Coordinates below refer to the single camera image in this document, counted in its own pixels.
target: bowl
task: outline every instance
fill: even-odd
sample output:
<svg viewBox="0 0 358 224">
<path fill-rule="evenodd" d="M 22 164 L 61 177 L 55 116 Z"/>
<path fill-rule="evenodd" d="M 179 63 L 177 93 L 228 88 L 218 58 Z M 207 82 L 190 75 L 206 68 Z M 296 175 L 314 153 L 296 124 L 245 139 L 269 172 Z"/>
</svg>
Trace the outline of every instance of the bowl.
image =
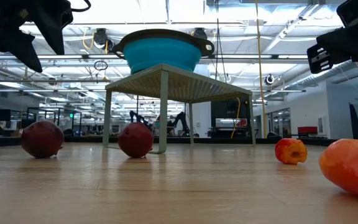
<svg viewBox="0 0 358 224">
<path fill-rule="evenodd" d="M 214 45 L 176 30 L 147 29 L 126 35 L 112 52 L 127 60 L 131 74 L 160 63 L 192 72 L 201 57 L 213 54 Z"/>
</svg>

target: wooden floor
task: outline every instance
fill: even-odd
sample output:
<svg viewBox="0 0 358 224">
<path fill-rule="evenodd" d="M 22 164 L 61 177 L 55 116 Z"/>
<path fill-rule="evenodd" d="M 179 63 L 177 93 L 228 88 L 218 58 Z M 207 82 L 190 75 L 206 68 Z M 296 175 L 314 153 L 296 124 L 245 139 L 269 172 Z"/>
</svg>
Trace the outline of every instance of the wooden floor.
<svg viewBox="0 0 358 224">
<path fill-rule="evenodd" d="M 56 159 L 0 148 L 0 223 L 358 223 L 358 197 L 326 180 L 323 147 L 298 166 L 272 145 L 168 145 L 128 159 L 65 144 Z"/>
</svg>

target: small table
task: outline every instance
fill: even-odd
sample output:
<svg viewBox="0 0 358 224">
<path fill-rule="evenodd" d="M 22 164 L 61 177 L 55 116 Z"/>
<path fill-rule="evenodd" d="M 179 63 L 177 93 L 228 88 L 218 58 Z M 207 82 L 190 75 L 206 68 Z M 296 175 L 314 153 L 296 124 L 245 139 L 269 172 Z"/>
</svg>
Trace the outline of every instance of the small table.
<svg viewBox="0 0 358 224">
<path fill-rule="evenodd" d="M 160 129 L 167 129 L 168 100 L 189 104 L 190 143 L 194 144 L 193 103 L 212 100 L 228 100 L 236 97 L 249 97 L 249 111 L 252 131 L 252 144 L 255 145 L 254 115 L 252 113 L 252 92 L 234 85 L 198 75 L 164 63 L 137 72 L 106 85 L 106 105 L 104 127 L 110 126 L 112 92 L 160 98 Z M 159 147 L 155 153 L 167 150 L 167 132 L 160 132 Z M 109 144 L 109 133 L 103 133 L 103 146 Z"/>
</svg>

